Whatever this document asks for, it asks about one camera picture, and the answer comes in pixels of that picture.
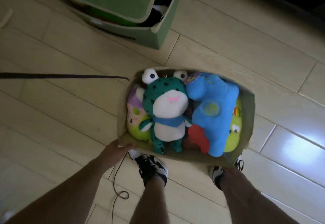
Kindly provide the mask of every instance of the fabric storage box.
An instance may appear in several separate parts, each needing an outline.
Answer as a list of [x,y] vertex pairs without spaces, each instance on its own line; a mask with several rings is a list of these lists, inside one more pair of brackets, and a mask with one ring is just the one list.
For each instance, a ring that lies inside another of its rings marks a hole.
[[104,12],[119,16],[134,23],[145,21],[150,15],[154,0],[61,0],[88,24],[120,36],[134,43],[160,49],[171,26],[178,0],[172,0],[161,21],[152,27],[127,27],[92,17],[78,9],[74,4],[90,5]]
[[[187,70],[189,73],[193,71],[207,72],[199,69],[188,68],[167,68],[156,67],[154,70],[162,73],[174,72],[175,70]],[[137,72],[132,79],[128,82],[128,85],[122,92],[118,103],[118,115],[117,115],[117,134],[121,144],[135,143],[136,150],[142,151],[147,154],[153,154],[159,157],[166,157],[169,159],[187,161],[187,162],[200,162],[208,165],[230,166],[233,165],[241,154],[241,152],[248,147],[249,140],[253,133],[254,117],[255,117],[255,95],[247,89],[245,86],[236,83],[240,87],[239,97],[242,101],[242,131],[240,134],[240,140],[237,148],[229,153],[224,153],[220,157],[213,157],[209,154],[203,154],[199,150],[187,150],[183,149],[182,152],[177,153],[173,151],[167,144],[165,146],[165,153],[160,155],[153,152],[153,146],[148,142],[140,141],[132,137],[126,129],[126,116],[127,116],[127,97],[135,83],[140,83],[144,70]],[[221,78],[232,81],[226,76]]]

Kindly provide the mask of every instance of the sneaker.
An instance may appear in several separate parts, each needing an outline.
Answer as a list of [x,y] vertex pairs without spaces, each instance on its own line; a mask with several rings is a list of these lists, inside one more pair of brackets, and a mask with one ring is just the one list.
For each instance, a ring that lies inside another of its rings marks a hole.
[[[238,168],[239,171],[243,171],[244,169],[244,161],[241,160],[241,155],[237,158],[234,166],[236,168]],[[219,190],[222,190],[221,187],[220,187],[220,180],[223,176],[223,173],[224,173],[224,170],[222,169],[222,167],[220,166],[214,166],[214,167],[211,167],[211,170],[210,170],[210,177],[213,181],[213,183],[217,186],[217,188]]]
[[143,184],[146,186],[152,177],[161,177],[165,185],[167,183],[168,170],[166,165],[157,157],[147,155],[136,150],[130,150],[129,155],[139,166],[139,173],[143,179]]

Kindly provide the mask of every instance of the wooden floor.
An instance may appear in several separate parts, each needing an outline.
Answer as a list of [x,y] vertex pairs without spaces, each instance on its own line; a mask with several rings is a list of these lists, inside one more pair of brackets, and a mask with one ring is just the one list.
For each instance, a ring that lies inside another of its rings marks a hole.
[[[301,224],[325,224],[325,37],[258,0],[180,0],[161,50],[90,29],[56,0],[0,0],[0,70],[114,74],[151,66],[213,70],[250,88],[256,118],[244,173]],[[18,211],[77,172],[116,138],[123,80],[0,81],[0,211]],[[201,165],[165,160],[173,224],[231,223]],[[113,171],[88,224],[110,223]],[[126,159],[116,177],[114,223],[127,223],[144,190]]]

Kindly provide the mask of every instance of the stuffed toy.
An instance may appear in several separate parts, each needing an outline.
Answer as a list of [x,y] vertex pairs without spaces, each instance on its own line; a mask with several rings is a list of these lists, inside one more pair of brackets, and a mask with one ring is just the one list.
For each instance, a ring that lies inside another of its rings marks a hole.
[[189,105],[189,98],[183,81],[187,78],[186,71],[175,71],[173,77],[159,78],[154,69],[147,69],[142,75],[142,81],[148,84],[142,90],[139,99],[144,110],[152,116],[140,123],[140,131],[150,128],[154,152],[165,152],[164,142],[172,142],[171,147],[176,152],[182,151],[182,140],[185,127],[191,126],[191,120],[183,115]]
[[151,117],[144,111],[142,107],[142,102],[139,100],[137,95],[139,95],[140,85],[135,85],[131,89],[129,96],[127,98],[127,117],[126,117],[126,128],[128,132],[134,138],[138,140],[148,141],[152,144],[150,131],[140,131],[139,124]]
[[239,143],[239,138],[242,131],[242,102],[238,98],[235,104],[234,111],[232,113],[232,119],[230,123],[229,135],[225,144],[224,152],[231,152]]
[[190,75],[185,86],[189,98],[201,101],[193,112],[189,137],[201,147],[202,152],[214,157],[221,156],[239,94],[238,86],[223,81],[215,74],[200,72]]

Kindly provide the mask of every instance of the blue plush toy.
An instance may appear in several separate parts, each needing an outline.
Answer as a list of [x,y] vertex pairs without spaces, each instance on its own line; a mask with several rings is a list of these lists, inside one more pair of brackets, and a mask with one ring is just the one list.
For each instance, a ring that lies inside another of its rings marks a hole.
[[207,152],[214,157],[221,156],[239,94],[238,86],[223,81],[215,74],[202,72],[190,75],[184,83],[189,98],[201,101],[193,112],[193,126],[190,129],[194,130],[195,125],[203,129],[209,142]]

